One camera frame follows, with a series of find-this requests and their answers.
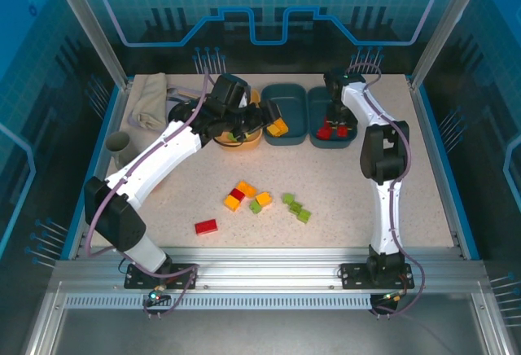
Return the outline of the orange rectangular container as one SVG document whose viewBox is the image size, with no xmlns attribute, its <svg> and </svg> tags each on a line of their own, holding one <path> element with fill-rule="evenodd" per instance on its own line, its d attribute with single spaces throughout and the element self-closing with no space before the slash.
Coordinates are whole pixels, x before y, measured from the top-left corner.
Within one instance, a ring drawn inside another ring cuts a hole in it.
<svg viewBox="0 0 521 355">
<path fill-rule="evenodd" d="M 255 133 L 247 136 L 244 142 L 235 142 L 230 139 L 228 133 L 223 133 L 220 137 L 216 138 L 218 146 L 225 151 L 250 151 L 258 147 L 263 131 L 257 130 Z"/>
</svg>

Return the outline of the teal rectangular container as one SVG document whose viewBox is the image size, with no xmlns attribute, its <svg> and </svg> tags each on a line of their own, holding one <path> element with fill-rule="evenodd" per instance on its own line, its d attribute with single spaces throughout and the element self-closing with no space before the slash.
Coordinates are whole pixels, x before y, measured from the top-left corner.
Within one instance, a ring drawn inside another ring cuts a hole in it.
<svg viewBox="0 0 521 355">
<path fill-rule="evenodd" d="M 260 96 L 262 100 L 271 100 L 278 105 L 288 128 L 280 137 L 274 137 L 265 129 L 266 142 L 272 146 L 301 144 L 309 132 L 306 90 L 301 85 L 278 83 L 266 86 Z"/>
<path fill-rule="evenodd" d="M 326 110 L 331 97 L 325 86 L 317 86 L 307 93 L 309 112 L 309 140 L 319 149 L 344 149 L 357 137 L 357 129 L 350 131 L 345 138 L 332 134 L 329 140 L 317 137 L 318 130 L 324 126 Z"/>
</svg>

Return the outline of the black round plate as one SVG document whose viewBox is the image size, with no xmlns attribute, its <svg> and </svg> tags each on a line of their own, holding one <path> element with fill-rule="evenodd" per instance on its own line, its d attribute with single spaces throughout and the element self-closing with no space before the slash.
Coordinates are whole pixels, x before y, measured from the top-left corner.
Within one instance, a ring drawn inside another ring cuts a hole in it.
<svg viewBox="0 0 521 355">
<path fill-rule="evenodd" d="M 204 114 L 199 111 L 197 115 L 194 116 L 196 107 L 197 103 L 193 101 L 176 104 L 169 111 L 168 122 L 180 121 L 188 124 L 199 123 L 204 118 Z"/>
</svg>

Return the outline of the lavender tray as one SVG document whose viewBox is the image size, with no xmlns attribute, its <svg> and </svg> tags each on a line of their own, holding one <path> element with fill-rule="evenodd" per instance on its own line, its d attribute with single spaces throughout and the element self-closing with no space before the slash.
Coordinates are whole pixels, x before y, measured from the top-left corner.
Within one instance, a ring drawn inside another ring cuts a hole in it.
<svg viewBox="0 0 521 355">
<path fill-rule="evenodd" d="M 190 90 L 190 89 L 185 88 L 185 87 L 179 87 L 179 86 L 168 87 L 167 88 L 167 102 L 166 102 L 166 122 L 167 123 L 168 123 L 167 119 L 168 119 L 169 111 L 176 104 L 183 103 L 183 102 L 189 102 L 190 100 L 193 100 L 191 98 L 187 98 L 185 96 L 180 95 L 177 92 L 178 90 L 182 90 L 182 91 L 186 91 L 186 92 L 192 92 L 192 93 L 200 93 L 199 91 Z M 132 110 L 131 110 L 130 114 L 127 116 L 128 123 L 130 125 L 132 125 L 133 127 L 142 129 L 141 127 L 137 126 L 137 124 L 132 120 L 132 117 L 131 117 Z"/>
</svg>

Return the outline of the beige folded cloth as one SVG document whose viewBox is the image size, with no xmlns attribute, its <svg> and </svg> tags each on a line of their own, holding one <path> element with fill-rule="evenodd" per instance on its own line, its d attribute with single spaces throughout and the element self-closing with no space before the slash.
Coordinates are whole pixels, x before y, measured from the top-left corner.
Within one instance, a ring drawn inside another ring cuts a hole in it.
<svg viewBox="0 0 521 355">
<path fill-rule="evenodd" d="M 164 130 L 167 125 L 166 102 L 166 75 L 160 72 L 148 76 L 132 110 L 132 120 L 143 129 Z"/>
</svg>

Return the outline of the grey cup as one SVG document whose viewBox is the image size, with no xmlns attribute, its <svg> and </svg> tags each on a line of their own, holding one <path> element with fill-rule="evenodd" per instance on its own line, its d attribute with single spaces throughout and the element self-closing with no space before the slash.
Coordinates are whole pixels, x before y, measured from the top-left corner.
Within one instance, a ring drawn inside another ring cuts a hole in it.
<svg viewBox="0 0 521 355">
<path fill-rule="evenodd" d="M 117 169 L 124 168 L 139 155 L 134 142 L 125 131 L 110 134 L 105 141 L 105 147 L 110 152 Z"/>
</svg>

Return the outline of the slotted aluminium strip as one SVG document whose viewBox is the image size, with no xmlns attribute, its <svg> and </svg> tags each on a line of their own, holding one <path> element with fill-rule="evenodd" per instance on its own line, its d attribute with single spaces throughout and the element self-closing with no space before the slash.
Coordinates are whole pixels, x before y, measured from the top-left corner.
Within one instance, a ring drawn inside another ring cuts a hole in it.
<svg viewBox="0 0 521 355">
<path fill-rule="evenodd" d="M 141 309 L 145 294 L 91 295 L 66 297 L 65 309 Z M 180 310 L 369 310 L 368 294 L 196 294 L 188 293 L 179 303 Z"/>
</svg>

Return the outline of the small board with green light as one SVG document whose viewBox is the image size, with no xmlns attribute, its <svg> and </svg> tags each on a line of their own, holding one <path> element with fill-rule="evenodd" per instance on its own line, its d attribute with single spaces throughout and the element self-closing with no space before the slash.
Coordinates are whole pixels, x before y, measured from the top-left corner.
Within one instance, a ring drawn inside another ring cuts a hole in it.
<svg viewBox="0 0 521 355">
<path fill-rule="evenodd" d="M 171 296 L 164 294 L 166 289 L 167 287 L 163 284 L 154 287 L 148 294 L 146 306 L 154 307 L 157 305 L 162 305 L 164 302 L 170 300 Z"/>
<path fill-rule="evenodd" d="M 383 295 L 382 298 L 380 299 L 380 302 L 381 303 L 388 303 L 388 302 L 397 303 L 406 295 L 407 295 L 406 289 L 393 291 L 393 292 Z"/>
</svg>

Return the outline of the aluminium table side rail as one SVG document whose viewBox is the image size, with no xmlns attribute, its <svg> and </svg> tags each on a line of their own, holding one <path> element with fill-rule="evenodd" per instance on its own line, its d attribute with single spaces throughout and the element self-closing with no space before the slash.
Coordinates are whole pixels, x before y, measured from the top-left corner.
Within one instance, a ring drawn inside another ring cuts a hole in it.
<svg viewBox="0 0 521 355">
<path fill-rule="evenodd" d="M 427 109 L 420 92 L 413 87 L 410 76 L 406 76 L 409 87 L 410 97 L 412 99 L 414 110 L 418 118 L 420 130 L 422 132 L 423 141 L 425 143 L 427 155 L 430 161 L 431 170 L 436 181 L 436 188 L 440 196 L 440 202 L 444 210 L 444 216 L 447 220 L 447 226 L 451 234 L 453 247 L 458 250 L 461 260 L 469 258 L 467 253 L 466 241 L 461 239 L 461 223 L 458 211 L 453 202 L 452 191 L 450 190 L 448 179 L 444 172 L 444 166 L 440 157 L 438 146 L 436 144 L 435 135 L 432 130 Z"/>
<path fill-rule="evenodd" d="M 77 205 L 69 226 L 68 235 L 61 252 L 61 259 L 70 261 L 75 260 L 80 249 L 81 240 L 83 238 L 85 219 L 84 219 L 84 185 L 93 176 L 104 176 L 107 172 L 111 156 L 107 153 L 105 148 L 105 140 L 108 135 L 120 128 L 121 120 L 125 112 L 125 107 L 128 101 L 129 86 L 126 90 L 114 88 L 107 106 L 103 122 L 100 127 L 97 141 L 94 145 L 89 166 L 86 170 L 85 180 L 83 181 L 78 197 Z"/>
</svg>

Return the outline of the aluminium frame post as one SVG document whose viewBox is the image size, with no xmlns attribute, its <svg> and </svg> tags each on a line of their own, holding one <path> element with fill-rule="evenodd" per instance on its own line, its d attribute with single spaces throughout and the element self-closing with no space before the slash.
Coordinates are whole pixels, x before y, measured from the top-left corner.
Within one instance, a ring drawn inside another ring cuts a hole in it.
<svg viewBox="0 0 521 355">
<path fill-rule="evenodd" d="M 128 79 L 100 23 L 87 0 L 66 0 L 84 30 L 98 57 L 119 89 L 124 90 Z"/>
<path fill-rule="evenodd" d="M 461 19 L 464 10 L 470 0 L 450 0 L 444 14 L 440 18 L 431 39 L 427 43 L 418 63 L 410 78 L 410 88 L 413 91 L 419 89 L 434 62 L 442 51 L 444 44 Z"/>
</svg>

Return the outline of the aluminium mounting rail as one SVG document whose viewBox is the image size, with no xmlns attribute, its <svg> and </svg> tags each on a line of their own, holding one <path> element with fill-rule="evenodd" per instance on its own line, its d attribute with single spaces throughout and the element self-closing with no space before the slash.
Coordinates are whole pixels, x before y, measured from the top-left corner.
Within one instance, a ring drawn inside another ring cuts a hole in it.
<svg viewBox="0 0 521 355">
<path fill-rule="evenodd" d="M 364 263 L 366 248 L 169 248 L 176 263 L 199 265 L 198 293 L 339 293 L 343 263 Z M 427 294 L 486 293 L 492 290 L 482 261 L 465 260 L 457 248 L 412 248 L 420 263 L 414 281 L 425 278 Z M 47 290 L 63 293 L 121 292 L 120 256 L 107 252 L 59 261 Z"/>
</svg>

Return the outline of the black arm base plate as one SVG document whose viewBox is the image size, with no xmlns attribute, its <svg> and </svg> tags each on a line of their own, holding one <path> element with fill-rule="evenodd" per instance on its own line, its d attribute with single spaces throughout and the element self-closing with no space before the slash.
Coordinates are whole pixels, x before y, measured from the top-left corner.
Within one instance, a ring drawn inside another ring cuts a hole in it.
<svg viewBox="0 0 521 355">
<path fill-rule="evenodd" d="M 337 271 L 344 290 L 384 290 L 415 289 L 414 276 L 410 264 L 405 264 L 397 273 L 375 282 L 370 277 L 366 264 L 342 264 Z"/>
<path fill-rule="evenodd" d="M 182 290 L 190 279 L 190 272 L 184 273 L 174 278 L 155 278 L 144 274 L 135 265 L 127 266 L 124 288 L 125 289 L 139 289 L 152 290 L 159 285 L 165 285 L 169 290 Z"/>
</svg>

